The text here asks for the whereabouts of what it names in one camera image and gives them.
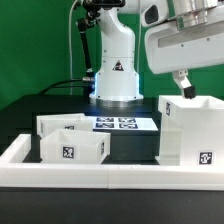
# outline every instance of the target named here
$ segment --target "cable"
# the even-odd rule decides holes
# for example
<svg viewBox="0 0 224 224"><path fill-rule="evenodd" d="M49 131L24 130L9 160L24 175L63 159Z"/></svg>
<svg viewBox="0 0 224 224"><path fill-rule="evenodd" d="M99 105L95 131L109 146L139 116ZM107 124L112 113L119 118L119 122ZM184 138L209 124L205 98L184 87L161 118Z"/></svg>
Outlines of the cable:
<svg viewBox="0 0 224 224"><path fill-rule="evenodd" d="M79 0L75 0L74 3L71 6L70 12L69 12L69 22L68 22L68 41L69 41L69 57L70 57L70 79L73 79L73 56L72 56L72 15L73 15L73 9L76 7L76 4Z"/></svg>
<svg viewBox="0 0 224 224"><path fill-rule="evenodd" d="M138 51L137 51L137 73L139 74L140 67L140 48L141 48L141 37L142 37L142 26L141 26L141 0L139 0L139 35L138 35Z"/></svg>
<svg viewBox="0 0 224 224"><path fill-rule="evenodd" d="M48 90L57 87L58 85L62 85L62 84L66 84L66 83L72 83L72 82L81 82L83 81L82 78L80 79L71 79L71 80L65 80L65 81L60 81L60 82L56 82L50 86L48 86L47 88L41 90L38 94L43 95L45 94Z"/></svg>
<svg viewBox="0 0 224 224"><path fill-rule="evenodd" d="M40 95L44 95L46 92L48 92L49 90L51 89L64 89L64 88L75 88L75 87L78 87L78 88L85 88L87 86L74 86L74 85L70 85L70 86L54 86L54 87L51 87L51 88L48 88L44 91L44 93L40 93Z"/></svg>

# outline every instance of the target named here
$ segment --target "green wall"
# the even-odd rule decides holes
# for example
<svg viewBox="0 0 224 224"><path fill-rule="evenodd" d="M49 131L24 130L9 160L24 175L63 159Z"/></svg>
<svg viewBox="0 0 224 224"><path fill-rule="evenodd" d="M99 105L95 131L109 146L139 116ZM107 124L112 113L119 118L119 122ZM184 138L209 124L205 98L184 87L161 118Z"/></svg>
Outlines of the green wall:
<svg viewBox="0 0 224 224"><path fill-rule="evenodd" d="M69 79L68 16L72 0L17 0L0 2L0 108L26 94ZM84 15L75 11L74 21ZM122 15L122 22L138 33L138 16ZM142 35L140 86L145 97L179 94L170 74L153 75L147 65ZM93 68L100 67L99 29L88 31ZM73 23L74 76L85 74L78 31ZM198 94L224 96L224 66L190 71ZM68 90L51 91L69 94Z"/></svg>

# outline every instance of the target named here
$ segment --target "robot logo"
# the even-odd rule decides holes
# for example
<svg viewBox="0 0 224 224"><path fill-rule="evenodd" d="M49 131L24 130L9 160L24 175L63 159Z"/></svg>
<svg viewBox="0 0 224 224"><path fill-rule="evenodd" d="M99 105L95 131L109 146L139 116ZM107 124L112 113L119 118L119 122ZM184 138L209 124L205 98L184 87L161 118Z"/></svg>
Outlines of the robot logo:
<svg viewBox="0 0 224 224"><path fill-rule="evenodd" d="M120 61L117 62L117 64L113 68L114 71L124 71L123 66Z"/></svg>

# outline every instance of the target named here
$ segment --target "white box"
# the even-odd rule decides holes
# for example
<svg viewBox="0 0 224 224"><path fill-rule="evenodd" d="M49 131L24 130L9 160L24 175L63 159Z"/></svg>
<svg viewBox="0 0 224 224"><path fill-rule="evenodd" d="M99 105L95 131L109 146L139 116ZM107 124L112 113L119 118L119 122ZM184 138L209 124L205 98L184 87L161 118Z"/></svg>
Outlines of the white box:
<svg viewBox="0 0 224 224"><path fill-rule="evenodd" d="M224 166L224 102L210 96L160 96L161 165Z"/></svg>
<svg viewBox="0 0 224 224"><path fill-rule="evenodd" d="M43 163L99 164L110 154L110 133L58 129L41 139Z"/></svg>
<svg viewBox="0 0 224 224"><path fill-rule="evenodd" d="M92 131L93 123L83 113L37 116L37 134L41 138L56 129Z"/></svg>

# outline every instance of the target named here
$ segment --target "black table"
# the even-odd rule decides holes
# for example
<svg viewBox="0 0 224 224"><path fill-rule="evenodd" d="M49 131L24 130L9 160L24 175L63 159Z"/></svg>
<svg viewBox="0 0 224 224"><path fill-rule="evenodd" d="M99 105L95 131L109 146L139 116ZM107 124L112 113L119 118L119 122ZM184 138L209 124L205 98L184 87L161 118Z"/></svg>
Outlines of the black table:
<svg viewBox="0 0 224 224"><path fill-rule="evenodd" d="M28 95L0 111L0 150L3 152L20 133L32 133L37 114L81 112L152 117L160 125L156 99L146 99L142 107L111 110L89 105L82 97ZM158 135L149 136L150 141L159 141ZM116 153L107 162L130 163ZM0 223L223 223L223 204L224 192L217 191L0 188Z"/></svg>

